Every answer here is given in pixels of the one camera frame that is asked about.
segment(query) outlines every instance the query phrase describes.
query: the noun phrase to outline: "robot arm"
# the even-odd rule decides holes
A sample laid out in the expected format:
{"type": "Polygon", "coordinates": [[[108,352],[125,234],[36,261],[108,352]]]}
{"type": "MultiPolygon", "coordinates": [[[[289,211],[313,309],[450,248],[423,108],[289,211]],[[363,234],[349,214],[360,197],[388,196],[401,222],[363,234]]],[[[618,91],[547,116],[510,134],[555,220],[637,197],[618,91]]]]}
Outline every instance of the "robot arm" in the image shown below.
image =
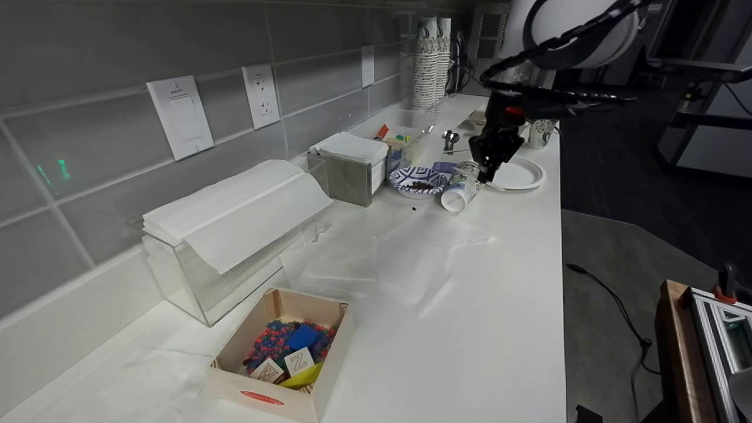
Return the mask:
{"type": "Polygon", "coordinates": [[[631,100],[600,91],[547,90],[545,74],[596,68],[618,59],[638,30],[637,9],[650,0],[511,0],[500,61],[480,83],[490,90],[486,127],[469,140],[477,181],[521,146],[527,120],[562,120],[631,100]]]}

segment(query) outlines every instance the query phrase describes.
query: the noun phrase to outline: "white countertop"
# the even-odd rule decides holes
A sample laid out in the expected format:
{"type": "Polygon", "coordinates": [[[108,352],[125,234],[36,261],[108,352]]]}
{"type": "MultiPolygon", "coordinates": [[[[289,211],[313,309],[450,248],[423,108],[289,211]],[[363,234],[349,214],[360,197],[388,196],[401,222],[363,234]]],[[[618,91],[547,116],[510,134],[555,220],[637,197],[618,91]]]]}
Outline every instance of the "white countertop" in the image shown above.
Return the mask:
{"type": "MultiPolygon", "coordinates": [[[[427,149],[440,155],[440,134],[480,107],[448,100],[427,149]]],[[[327,214],[329,237],[368,236],[345,250],[377,268],[357,270],[372,278],[357,283],[357,326],[325,423],[565,422],[558,140],[520,155],[547,181],[530,194],[481,190],[459,217],[393,189],[368,210],[327,214]]],[[[213,329],[160,303],[0,422],[282,422],[201,390],[261,291],[213,329]]]]}

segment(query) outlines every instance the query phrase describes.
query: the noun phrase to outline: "small object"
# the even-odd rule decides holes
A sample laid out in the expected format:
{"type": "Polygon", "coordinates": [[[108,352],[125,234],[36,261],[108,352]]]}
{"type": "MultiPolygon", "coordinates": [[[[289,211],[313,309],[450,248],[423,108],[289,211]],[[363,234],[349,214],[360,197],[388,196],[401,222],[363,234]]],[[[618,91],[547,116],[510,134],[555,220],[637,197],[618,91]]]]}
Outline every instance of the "small object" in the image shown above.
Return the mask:
{"type": "Polygon", "coordinates": [[[384,155],[384,171],[393,175],[399,168],[407,168],[403,151],[389,149],[389,153],[384,155]]]}
{"type": "Polygon", "coordinates": [[[454,155],[454,143],[459,143],[459,141],[460,141],[460,134],[459,134],[459,131],[447,130],[447,131],[441,134],[441,140],[443,140],[443,153],[447,153],[447,155],[454,155]]]}
{"type": "Polygon", "coordinates": [[[373,140],[384,141],[388,134],[389,134],[389,127],[381,124],[373,140]]]}
{"type": "Polygon", "coordinates": [[[389,184],[409,197],[437,196],[443,190],[447,180],[431,175],[427,168],[401,168],[389,175],[389,184]]]}
{"type": "Polygon", "coordinates": [[[319,376],[319,371],[322,371],[322,364],[307,366],[301,375],[282,382],[280,385],[290,388],[290,390],[301,390],[306,385],[313,385],[315,378],[319,376]]]}
{"type": "Polygon", "coordinates": [[[282,359],[282,355],[289,350],[283,339],[286,334],[295,331],[298,323],[280,323],[273,321],[265,324],[265,331],[253,341],[251,355],[242,362],[248,371],[258,369],[262,359],[282,359]]]}
{"type": "Polygon", "coordinates": [[[289,350],[313,348],[319,341],[319,331],[313,324],[301,324],[286,337],[289,350]]]}
{"type": "Polygon", "coordinates": [[[738,281],[738,270],[732,263],[725,263],[719,270],[719,288],[715,288],[715,299],[729,305],[732,305],[736,301],[752,301],[752,291],[738,281]]]}
{"type": "Polygon", "coordinates": [[[333,331],[322,331],[319,341],[310,350],[313,362],[325,362],[332,339],[333,339],[333,331]]]}
{"type": "Polygon", "coordinates": [[[265,358],[261,366],[251,371],[251,378],[274,384],[282,375],[283,369],[274,359],[265,358]]]}
{"type": "Polygon", "coordinates": [[[310,355],[307,348],[301,348],[301,350],[286,355],[286,358],[283,358],[283,364],[286,364],[286,375],[289,375],[289,376],[295,376],[295,375],[315,366],[313,355],[310,355]]]}
{"type": "Polygon", "coordinates": [[[435,162],[435,175],[448,180],[440,202],[447,211],[459,214],[463,211],[477,196],[480,184],[475,181],[477,164],[473,162],[435,162]]]}
{"type": "Polygon", "coordinates": [[[60,168],[60,180],[70,181],[67,162],[65,160],[55,160],[55,164],[60,168]]]}
{"type": "Polygon", "coordinates": [[[533,120],[520,127],[520,136],[528,149],[545,149],[555,130],[556,130],[555,120],[533,120]]]}

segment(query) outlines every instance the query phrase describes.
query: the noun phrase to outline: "gray tiled wall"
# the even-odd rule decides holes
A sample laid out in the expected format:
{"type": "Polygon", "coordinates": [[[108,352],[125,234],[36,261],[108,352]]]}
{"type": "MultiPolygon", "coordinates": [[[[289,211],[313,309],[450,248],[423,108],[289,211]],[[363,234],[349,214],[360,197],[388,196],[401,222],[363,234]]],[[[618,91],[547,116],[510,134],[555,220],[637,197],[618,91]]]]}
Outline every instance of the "gray tiled wall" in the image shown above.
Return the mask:
{"type": "Polygon", "coordinates": [[[137,245],[144,211],[395,104],[396,28],[381,0],[0,6],[0,318],[137,245]],[[262,130],[251,64],[273,64],[280,94],[262,130]],[[184,162],[146,91],[177,76],[198,77],[219,141],[184,162]]]}

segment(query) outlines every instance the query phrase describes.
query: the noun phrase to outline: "dark floor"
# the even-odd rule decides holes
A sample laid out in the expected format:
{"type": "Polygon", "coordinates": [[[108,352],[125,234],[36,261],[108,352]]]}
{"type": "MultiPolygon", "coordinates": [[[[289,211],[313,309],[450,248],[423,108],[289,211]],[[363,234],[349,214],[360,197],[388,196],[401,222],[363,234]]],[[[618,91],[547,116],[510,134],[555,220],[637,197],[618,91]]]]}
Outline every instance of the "dark floor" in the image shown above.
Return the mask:
{"type": "Polygon", "coordinates": [[[637,224],[711,268],[752,281],[752,184],[676,171],[656,146],[675,97],[562,123],[564,210],[637,224]]]}
{"type": "MultiPolygon", "coordinates": [[[[715,270],[650,234],[611,220],[564,211],[564,261],[578,263],[609,285],[630,310],[642,337],[654,337],[657,288],[662,281],[685,281],[699,289],[715,285],[715,270]]],[[[614,299],[591,281],[564,274],[564,339],[565,339],[565,411],[587,406],[607,423],[634,423],[630,375],[638,345],[621,318],[614,299]]],[[[657,366],[656,348],[647,358],[657,366]]],[[[637,417],[662,403],[659,378],[647,371],[634,376],[637,417]]]]}
{"type": "MultiPolygon", "coordinates": [[[[752,184],[664,168],[656,143],[672,108],[672,97],[648,91],[622,111],[562,123],[564,261],[618,291],[650,339],[662,281],[709,289],[711,268],[730,261],[752,283],[752,184]]],[[[637,341],[603,289],[571,270],[564,323],[565,422],[576,405],[607,423],[664,422],[657,411],[647,418],[662,401],[659,378],[647,371],[634,378],[634,418],[637,341]]]]}

